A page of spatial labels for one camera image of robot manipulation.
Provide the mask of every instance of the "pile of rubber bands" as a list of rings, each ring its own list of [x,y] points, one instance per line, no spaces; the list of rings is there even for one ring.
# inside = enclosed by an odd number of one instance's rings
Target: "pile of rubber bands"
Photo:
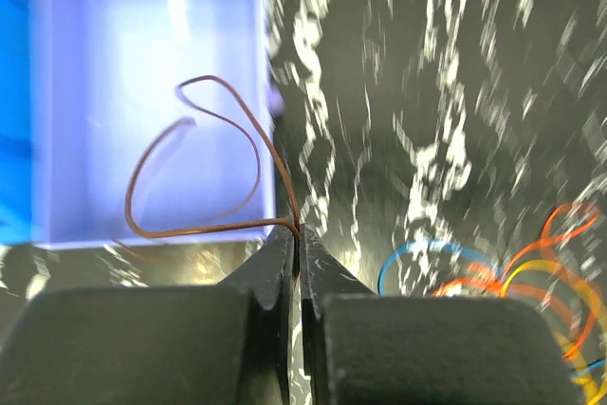
[[[563,214],[575,214],[583,217],[584,223],[564,234],[553,235],[552,225],[555,219]],[[570,333],[567,337],[558,332],[554,334],[562,348],[563,357],[572,364],[572,370],[575,371],[575,374],[572,375],[572,381],[581,387],[587,405],[598,404],[607,394],[607,364],[605,363],[607,359],[607,311],[598,287],[581,278],[564,265],[552,248],[559,243],[580,236],[594,225],[599,217],[600,211],[591,203],[567,203],[559,206],[546,220],[540,239],[519,251],[503,268],[493,265],[485,255],[473,249],[455,246],[453,243],[436,239],[424,241],[428,249],[460,254],[470,261],[469,272],[476,273],[474,277],[461,277],[441,285],[434,291],[433,296],[448,296],[455,288],[461,287],[471,289],[477,294],[501,298],[516,297],[517,295],[526,296],[539,302],[548,303],[563,323],[569,324]],[[383,281],[390,265],[418,244],[419,241],[404,244],[384,263],[377,281],[377,289],[380,295],[384,294]],[[535,250],[539,251],[542,259],[525,261],[525,256]],[[575,321],[570,308],[548,290],[512,283],[519,274],[527,271],[547,272],[557,277],[581,298],[588,313],[583,328],[580,328],[580,321]],[[581,353],[581,347],[593,332],[595,324],[598,325],[602,333],[604,342],[601,346],[605,352],[602,359],[588,364]],[[604,368],[604,372],[598,387],[592,376],[592,371],[601,366]]]

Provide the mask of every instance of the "blue container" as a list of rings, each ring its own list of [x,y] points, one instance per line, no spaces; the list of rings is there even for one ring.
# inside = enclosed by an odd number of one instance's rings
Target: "blue container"
[[[144,149],[182,116],[182,127],[153,155],[134,198],[147,230],[209,225],[237,206],[256,176],[248,140],[224,122],[186,108],[174,88],[215,74],[243,96],[270,133],[263,0],[39,0],[33,13],[37,151],[35,239],[42,247],[137,245],[124,221],[124,193]],[[271,156],[230,93],[216,83],[186,89],[191,99],[242,124],[262,155],[262,184],[233,216],[274,216]],[[247,240],[267,229],[177,238]]]
[[[0,0],[0,244],[31,232],[28,0]]]

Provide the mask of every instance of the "marble surface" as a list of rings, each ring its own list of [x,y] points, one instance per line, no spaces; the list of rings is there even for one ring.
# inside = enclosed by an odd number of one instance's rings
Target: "marble surface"
[[[285,99],[274,142],[303,219],[373,289],[382,263],[405,241],[451,240],[503,263],[537,239],[560,203],[604,207],[607,0],[267,0],[267,6],[272,76]],[[286,214],[280,182],[277,200]],[[578,222],[566,216],[555,228]],[[603,288],[606,236],[601,218],[558,249],[568,266]],[[42,290],[214,283],[255,248],[136,250],[153,261],[120,249],[3,249],[0,330]],[[389,271],[386,289],[423,295],[461,265],[414,251]],[[573,298],[571,305],[579,309]],[[588,360],[597,356],[595,339]],[[293,401],[310,403],[301,348],[293,362]]]

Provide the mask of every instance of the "brown rubber band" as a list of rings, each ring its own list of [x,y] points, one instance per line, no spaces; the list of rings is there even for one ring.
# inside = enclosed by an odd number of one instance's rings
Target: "brown rubber band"
[[[272,142],[270,141],[270,139],[267,137],[266,133],[264,132],[264,129],[259,124],[257,119],[253,116],[253,114],[250,112],[247,105],[243,101],[240,94],[238,94],[236,89],[234,89],[229,83],[227,83],[226,81],[222,80],[221,78],[219,78],[217,76],[205,75],[205,76],[199,76],[197,78],[192,78],[190,80],[187,80],[184,83],[181,83],[180,85],[178,85],[175,88],[175,95],[184,104],[191,107],[192,109],[205,113],[209,116],[213,116],[214,118],[222,120],[222,121],[230,124],[231,126],[235,127],[236,129],[238,129],[241,133],[243,133],[247,137],[248,141],[253,146],[253,151],[255,153],[256,160],[257,160],[257,178],[255,181],[255,185],[253,186],[253,189],[248,194],[247,198],[245,198],[245,200],[242,203],[240,203],[238,206],[236,206],[235,208],[232,208],[228,211],[221,212],[220,214],[214,216],[212,218],[212,220],[215,220],[215,219],[218,219],[221,217],[225,217],[229,214],[238,212],[239,210],[241,210],[244,206],[246,206],[248,204],[250,199],[253,197],[255,191],[257,190],[260,180],[261,180],[261,159],[259,156],[259,151],[255,145],[255,142],[253,141],[250,134],[247,133],[247,131],[242,126],[240,126],[238,123],[234,122],[233,120],[230,120],[228,118],[220,116],[219,114],[213,113],[212,111],[210,111],[208,109],[198,106],[197,104],[193,103],[188,97],[186,97],[186,95],[183,93],[183,89],[185,87],[187,87],[188,85],[193,84],[193,83],[203,82],[203,81],[215,81],[216,83],[223,85],[226,89],[229,90],[229,92],[236,99],[236,101],[238,102],[240,107],[245,111],[245,114],[247,115],[248,119],[253,124],[253,127],[259,133],[262,140],[266,144],[266,147],[270,151],[272,158],[274,159],[274,163],[276,164],[276,167],[278,168],[278,172],[280,173],[281,178],[283,179],[283,182],[284,182],[285,188],[286,188],[286,193],[288,196],[289,207],[293,214],[293,220],[291,221],[288,218],[269,218],[269,219],[264,219],[264,220],[256,220],[256,221],[252,221],[252,222],[215,225],[215,226],[211,226],[211,227],[185,228],[185,229],[173,229],[173,230],[161,230],[161,231],[148,231],[148,230],[145,230],[144,228],[140,227],[137,224],[137,222],[133,219],[133,214],[132,214],[133,194],[135,192],[135,187],[137,185],[139,174],[141,173],[141,170],[143,169],[143,165],[145,164],[145,162],[147,161],[149,156],[152,154],[152,152],[155,150],[155,148],[158,146],[158,144],[160,142],[162,142],[166,137],[168,137],[172,132],[174,132],[180,126],[195,125],[195,121],[193,118],[182,118],[182,119],[174,122],[168,128],[166,128],[162,133],[160,133],[160,135],[158,135],[154,139],[154,141],[152,141],[152,143],[143,152],[143,155],[139,159],[137,166],[135,167],[135,170],[131,174],[131,178],[129,180],[129,185],[128,185],[128,188],[126,191],[126,196],[124,198],[124,218],[126,219],[128,226],[131,228],[131,230],[133,230],[133,232],[135,234],[137,234],[143,238],[162,239],[165,237],[190,236],[190,235],[196,235],[196,234],[207,234],[207,233],[211,233],[211,232],[221,232],[221,231],[229,231],[229,230],[244,230],[244,229],[248,229],[248,228],[259,228],[259,227],[265,227],[265,226],[270,226],[270,225],[282,225],[282,226],[288,228],[293,233],[293,236],[295,236],[295,238],[297,239],[299,237],[299,226],[300,226],[299,207],[298,207],[297,199],[295,196],[295,190],[293,188],[293,182],[291,181],[291,178],[288,175],[286,167],[285,167],[283,161],[281,160],[280,155],[278,154],[278,151],[276,150],[276,148],[274,148]]]

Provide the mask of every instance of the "marble countertop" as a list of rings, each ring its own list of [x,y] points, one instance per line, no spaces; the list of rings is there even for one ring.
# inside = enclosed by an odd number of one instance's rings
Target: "marble countertop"
[[[275,145],[303,219],[369,287],[406,241],[445,239],[503,263],[538,238],[561,203],[604,207],[607,0],[267,4],[272,76],[285,99]],[[286,214],[278,180],[278,213]],[[578,222],[565,216],[555,228]],[[602,288],[605,236],[601,217],[557,249]],[[2,249],[1,327],[42,290],[214,283],[256,247],[136,250],[153,261],[112,248]],[[448,256],[416,251],[391,269],[386,289],[423,295],[457,268]],[[294,353],[294,402],[309,403],[301,347]]]

